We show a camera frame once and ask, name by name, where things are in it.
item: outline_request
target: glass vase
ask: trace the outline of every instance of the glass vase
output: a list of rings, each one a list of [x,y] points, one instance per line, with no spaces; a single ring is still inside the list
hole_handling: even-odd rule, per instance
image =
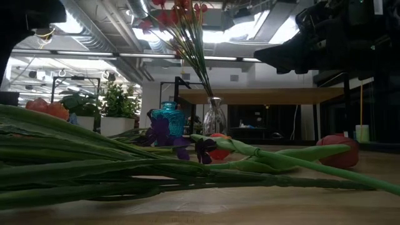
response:
[[[212,134],[228,134],[225,114],[221,109],[220,97],[209,97],[209,109],[204,117],[202,135],[210,136]]]
[[[154,110],[151,117],[155,120],[161,115],[168,120],[169,136],[179,138],[183,135],[185,115],[182,111],[176,110],[176,102],[166,101],[161,103],[161,109]]]

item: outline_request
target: teal glass bottle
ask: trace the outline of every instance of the teal glass bottle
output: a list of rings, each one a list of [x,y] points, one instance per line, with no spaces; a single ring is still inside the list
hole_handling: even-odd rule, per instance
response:
[[[151,117],[157,119],[159,115],[167,118],[169,122],[169,135],[179,138],[183,135],[185,115],[180,110],[176,110],[176,102],[166,101],[161,103],[161,109],[154,110]]]

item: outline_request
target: desk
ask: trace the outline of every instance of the desk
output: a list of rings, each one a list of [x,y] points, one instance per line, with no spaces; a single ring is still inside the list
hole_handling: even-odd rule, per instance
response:
[[[263,148],[276,151],[288,147]],[[354,170],[400,184],[399,163],[400,155],[363,151]],[[289,175],[337,179],[308,169]],[[37,209],[0,211],[0,224],[383,225],[400,224],[399,212],[400,197],[382,191],[239,187],[170,192],[126,202],[79,201]]]
[[[341,87],[270,88],[270,89],[213,89],[214,96],[223,98],[223,104],[235,105],[313,105],[314,139],[319,140],[316,105],[344,94]],[[207,104],[203,89],[182,89],[179,96],[191,104]]]

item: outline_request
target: purple iris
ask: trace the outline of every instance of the purple iris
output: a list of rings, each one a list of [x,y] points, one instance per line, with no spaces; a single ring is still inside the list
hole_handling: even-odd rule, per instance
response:
[[[194,150],[197,152],[197,159],[199,160],[199,163],[210,164],[213,160],[211,160],[211,157],[208,153],[216,148],[217,142],[213,141],[212,139],[207,139],[205,141],[203,141],[203,139],[198,140],[194,146]]]
[[[162,115],[151,118],[151,128],[146,131],[148,142],[157,141],[156,146],[165,146],[169,136],[169,121]]]
[[[186,150],[186,147],[188,147],[191,143],[190,141],[184,139],[183,137],[177,137],[177,138],[170,137],[167,143],[169,146],[178,146],[175,148],[176,156],[178,159],[182,160],[190,159],[189,153]]]

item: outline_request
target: plant pot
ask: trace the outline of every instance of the plant pot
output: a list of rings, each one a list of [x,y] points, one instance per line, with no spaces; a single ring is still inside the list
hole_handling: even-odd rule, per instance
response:
[[[112,136],[121,134],[130,129],[134,129],[135,119],[121,117],[102,117],[100,126],[102,135]]]
[[[84,129],[88,129],[90,131],[93,131],[94,127],[94,117],[91,116],[77,116],[77,123],[79,126],[81,126]]]

